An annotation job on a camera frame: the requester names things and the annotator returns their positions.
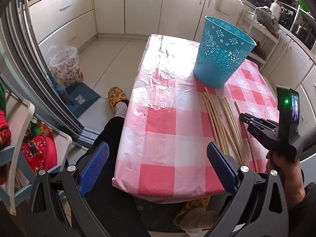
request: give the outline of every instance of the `sock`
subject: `sock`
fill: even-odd
[[[115,117],[126,117],[126,112],[127,112],[127,105],[125,102],[119,101],[115,105]]]

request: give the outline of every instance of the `pink checkered tablecloth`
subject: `pink checkered tablecloth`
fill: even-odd
[[[156,203],[173,203],[223,193],[206,147],[214,135],[202,94],[205,85],[193,74],[199,43],[152,35],[140,65],[119,145],[113,186]],[[258,66],[245,60],[221,89],[239,122],[241,112],[278,121],[274,97]],[[219,100],[215,104],[230,129]],[[239,123],[250,168],[252,156]],[[265,171],[267,150],[251,138],[258,168]]]

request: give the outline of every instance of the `yellow slipper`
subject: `yellow slipper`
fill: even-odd
[[[123,90],[119,87],[112,87],[108,93],[109,104],[112,111],[115,113],[115,106],[118,102],[123,101],[128,106],[129,99],[127,98],[126,94]]]
[[[191,211],[192,209],[194,208],[197,208],[197,207],[201,207],[203,208],[204,210],[206,210],[206,207],[210,201],[210,196],[209,197],[206,197],[206,198],[201,198],[201,199],[197,199],[197,200],[191,200],[191,201],[188,201],[183,209],[181,209],[178,214],[173,218],[173,223],[176,225],[176,226],[179,226],[180,227],[180,222],[181,220],[184,218],[184,216],[189,212]]]

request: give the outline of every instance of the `kettle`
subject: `kettle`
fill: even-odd
[[[279,20],[280,15],[284,12],[284,6],[279,1],[274,0],[270,6],[270,10],[273,12],[276,19]]]

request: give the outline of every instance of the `blue plastic basket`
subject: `blue plastic basket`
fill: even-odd
[[[205,16],[193,72],[202,83],[214,88],[223,87],[255,46],[255,41],[239,28]]]

